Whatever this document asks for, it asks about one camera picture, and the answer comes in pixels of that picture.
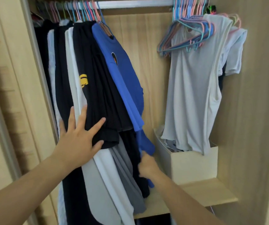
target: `person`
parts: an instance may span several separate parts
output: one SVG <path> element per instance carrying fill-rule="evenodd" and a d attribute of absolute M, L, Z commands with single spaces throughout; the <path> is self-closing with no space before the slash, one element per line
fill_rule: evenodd
<path fill-rule="evenodd" d="M 84 129 L 85 122 L 86 106 L 82 109 L 77 125 L 72 107 L 67 131 L 63 121 L 60 122 L 60 140 L 52 155 L 0 190 L 0 225 L 23 224 L 60 181 L 72 170 L 87 163 L 101 149 L 102 140 L 94 146 L 91 142 L 105 118 L 89 131 Z M 141 177 L 154 183 L 178 225 L 223 224 L 162 173 L 155 159 L 145 152 L 139 164 L 139 172 Z"/>

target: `closet rod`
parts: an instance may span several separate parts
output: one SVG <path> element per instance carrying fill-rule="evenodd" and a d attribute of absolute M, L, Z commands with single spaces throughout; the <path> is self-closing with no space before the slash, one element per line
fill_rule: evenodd
<path fill-rule="evenodd" d="M 72 3 L 68 2 L 69 10 L 74 10 Z M 173 0 L 122 0 L 122 1 L 98 1 L 99 9 L 126 9 L 126 8 L 140 8 L 140 7 L 171 7 Z M 62 10 L 62 5 L 57 5 L 58 10 Z"/>

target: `person's left hand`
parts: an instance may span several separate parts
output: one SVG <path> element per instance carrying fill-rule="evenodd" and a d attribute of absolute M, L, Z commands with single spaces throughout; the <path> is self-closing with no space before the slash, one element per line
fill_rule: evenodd
<path fill-rule="evenodd" d="M 92 146 L 92 138 L 105 122 L 103 117 L 89 131 L 84 129 L 86 123 L 86 109 L 84 106 L 75 127 L 74 107 L 71 107 L 68 123 L 68 131 L 65 130 L 64 122 L 59 123 L 60 140 L 56 145 L 52 156 L 63 162 L 67 169 L 74 170 L 87 163 L 101 149 L 104 141 L 98 141 Z"/>

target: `yellow patch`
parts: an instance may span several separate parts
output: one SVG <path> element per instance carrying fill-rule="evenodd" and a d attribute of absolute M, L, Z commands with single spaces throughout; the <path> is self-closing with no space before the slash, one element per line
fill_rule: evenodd
<path fill-rule="evenodd" d="M 80 78 L 80 84 L 81 84 L 81 87 L 82 87 L 82 88 L 83 88 L 85 85 L 89 84 L 89 83 L 88 83 L 88 78 L 87 78 L 86 74 L 81 74 L 81 75 L 79 76 L 79 78 Z"/>

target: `white box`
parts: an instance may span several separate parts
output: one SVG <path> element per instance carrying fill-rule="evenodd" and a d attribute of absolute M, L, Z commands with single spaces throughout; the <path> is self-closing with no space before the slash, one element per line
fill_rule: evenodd
<path fill-rule="evenodd" d="M 156 151 L 161 165 L 176 184 L 182 185 L 193 181 L 202 181 L 217 177 L 218 147 L 211 146 L 208 154 L 202 155 L 195 151 L 171 152 L 161 139 L 163 126 L 154 129 Z"/>

